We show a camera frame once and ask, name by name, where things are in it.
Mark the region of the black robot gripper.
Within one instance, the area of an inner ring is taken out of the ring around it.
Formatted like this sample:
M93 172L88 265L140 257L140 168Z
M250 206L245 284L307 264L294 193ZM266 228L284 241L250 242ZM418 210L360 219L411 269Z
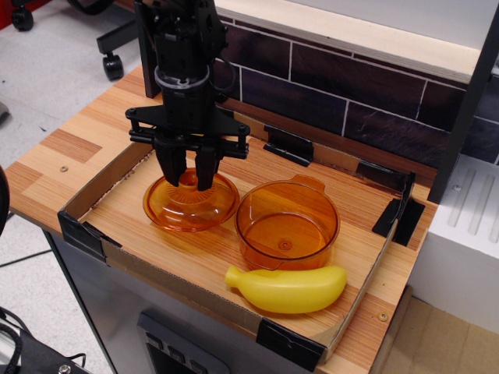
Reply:
M186 172L186 150L197 151L199 191L212 187L223 157L245 159L249 152L246 137L250 128L217 108L210 73L205 67L199 76L181 78L156 68L154 78L163 104L126 111L132 126L130 139L154 144L165 180L173 186L179 186Z

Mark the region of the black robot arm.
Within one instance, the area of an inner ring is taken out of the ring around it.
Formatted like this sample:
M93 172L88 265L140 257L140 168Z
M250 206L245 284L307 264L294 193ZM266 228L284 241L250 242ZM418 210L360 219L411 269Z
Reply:
M130 108L130 139L152 145L165 180L179 186L186 154L193 151L197 188L211 188L224 157L246 158L248 125L217 106L214 63L227 46L228 28L212 1L134 3L143 76L158 106Z

